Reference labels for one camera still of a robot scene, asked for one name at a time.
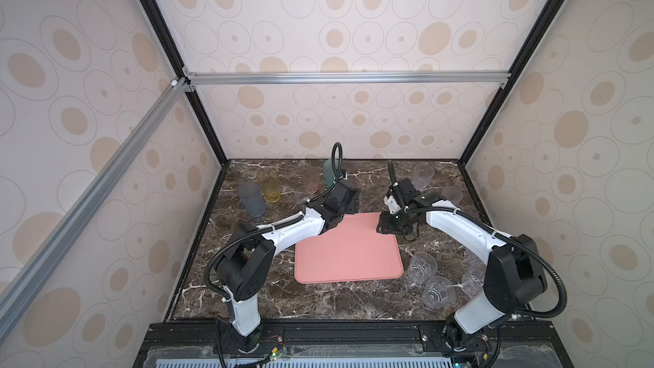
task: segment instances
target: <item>polka dot wall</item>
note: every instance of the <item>polka dot wall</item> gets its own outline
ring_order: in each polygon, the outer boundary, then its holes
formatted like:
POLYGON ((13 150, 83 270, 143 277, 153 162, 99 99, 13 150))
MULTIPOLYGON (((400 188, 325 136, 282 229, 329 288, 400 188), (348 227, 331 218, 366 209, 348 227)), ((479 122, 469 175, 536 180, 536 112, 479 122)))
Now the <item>polka dot wall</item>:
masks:
MULTIPOLYGON (((545 1, 158 0, 187 67, 218 73, 506 70, 545 1)), ((416 83, 200 93, 229 157, 326 157, 331 143, 347 139, 349 157, 458 158, 497 89, 416 83)))
MULTIPOLYGON (((576 367, 654 354, 654 2, 569 0, 468 171, 497 227, 562 275, 576 367)), ((557 293, 534 302, 551 308, 557 293)))
POLYGON ((0 0, 0 291, 171 80, 135 0, 0 0))
POLYGON ((456 158, 497 83, 199 86, 232 158, 456 158))
MULTIPOLYGON (((1 368, 132 366, 217 179, 200 131, 186 99, 176 102, 0 347, 1 368)), ((22 260, 33 243, 17 236, 22 260)))
POLYGON ((159 0, 199 72, 501 70, 546 0, 159 0))
MULTIPOLYGON (((136 0, 0 0, 0 292, 172 78, 136 0)), ((0 347, 0 367, 131 367, 218 163, 178 101, 0 347)))

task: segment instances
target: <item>pink tray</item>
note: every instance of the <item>pink tray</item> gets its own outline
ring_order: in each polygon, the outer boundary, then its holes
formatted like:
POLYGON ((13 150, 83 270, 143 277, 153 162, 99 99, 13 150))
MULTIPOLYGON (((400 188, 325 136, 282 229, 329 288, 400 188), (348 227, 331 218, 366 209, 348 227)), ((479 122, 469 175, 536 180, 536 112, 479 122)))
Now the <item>pink tray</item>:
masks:
POLYGON ((379 212, 345 215, 337 227, 295 245, 295 279, 304 284, 398 278, 395 236, 376 232, 379 212))

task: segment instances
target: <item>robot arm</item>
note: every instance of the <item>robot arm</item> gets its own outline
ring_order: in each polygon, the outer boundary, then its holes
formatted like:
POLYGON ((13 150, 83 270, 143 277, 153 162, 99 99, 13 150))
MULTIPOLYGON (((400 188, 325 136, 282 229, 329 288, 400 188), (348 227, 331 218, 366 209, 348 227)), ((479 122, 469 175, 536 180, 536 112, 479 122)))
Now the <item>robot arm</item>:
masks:
POLYGON ((448 317, 446 336, 452 348, 462 348, 471 336, 506 315, 517 312, 547 289, 543 267, 515 242, 533 251, 534 241, 525 234, 513 237, 496 231, 459 211, 436 193, 417 192, 408 179, 394 179, 384 198, 388 212, 382 212, 379 233, 406 233, 413 224, 428 224, 443 231, 472 251, 486 264, 483 291, 448 317))
POLYGON ((273 258, 299 241, 334 228, 345 214, 357 213, 358 201, 358 189, 340 179, 325 197, 308 201, 299 213, 271 225, 243 223, 232 233, 208 266, 224 282, 223 301, 242 350, 252 349, 258 342, 261 316, 257 292, 266 282, 273 258))

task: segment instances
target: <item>marble tabletop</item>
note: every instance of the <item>marble tabletop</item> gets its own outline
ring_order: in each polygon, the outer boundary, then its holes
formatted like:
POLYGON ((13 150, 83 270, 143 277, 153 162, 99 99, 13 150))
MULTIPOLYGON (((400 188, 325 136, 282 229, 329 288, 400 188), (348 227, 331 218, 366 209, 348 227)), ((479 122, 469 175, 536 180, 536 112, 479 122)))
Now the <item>marble tabletop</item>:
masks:
MULTIPOLYGON (((434 178, 427 189, 441 192, 449 186, 462 192, 461 209, 475 217, 479 213, 455 162, 425 161, 434 168, 434 178)), ((419 161, 396 160, 398 179, 410 178, 419 161)), ((262 168, 276 168, 282 179, 282 196, 275 203, 266 202, 266 213, 258 224, 268 224, 295 214, 300 201, 306 198, 300 175, 314 170, 321 176, 323 160, 235 159, 228 168, 222 189, 209 219, 200 247, 179 295, 173 319, 212 318, 226 316, 227 309, 220 296, 207 290, 202 272, 218 249, 225 245, 233 230, 242 221, 254 220, 241 204, 239 184, 256 180, 262 168)), ((385 209, 382 198, 389 186, 385 160, 343 161, 348 180, 361 189, 360 211, 380 212, 385 209)), ((468 302, 469 297, 457 287, 462 275, 470 266, 463 256, 464 247, 457 241, 430 226, 421 226, 420 237, 413 242, 398 236, 402 263, 406 270, 409 260, 417 251, 426 251, 438 263, 437 275, 448 278, 455 285, 456 302, 439 310, 432 310, 422 300, 424 286, 409 281, 404 274, 397 279, 360 282, 301 284, 294 277, 295 247, 292 246, 273 259, 267 282, 259 291, 259 311, 263 318, 343 318, 343 319, 396 319, 441 320, 468 302)))

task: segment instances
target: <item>blue grille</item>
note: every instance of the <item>blue grille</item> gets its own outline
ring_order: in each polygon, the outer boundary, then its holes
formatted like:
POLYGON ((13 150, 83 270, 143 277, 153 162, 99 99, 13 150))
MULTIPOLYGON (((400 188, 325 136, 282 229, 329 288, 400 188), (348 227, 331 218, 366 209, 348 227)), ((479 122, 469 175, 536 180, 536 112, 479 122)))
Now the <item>blue grille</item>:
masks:
MULTIPOLYGON (((228 368, 248 364, 256 359, 231 359, 228 368)), ((378 358, 296 358, 273 361, 265 368, 453 368, 444 357, 378 357, 378 358)), ((218 359, 158 359, 156 368, 220 368, 218 359)))

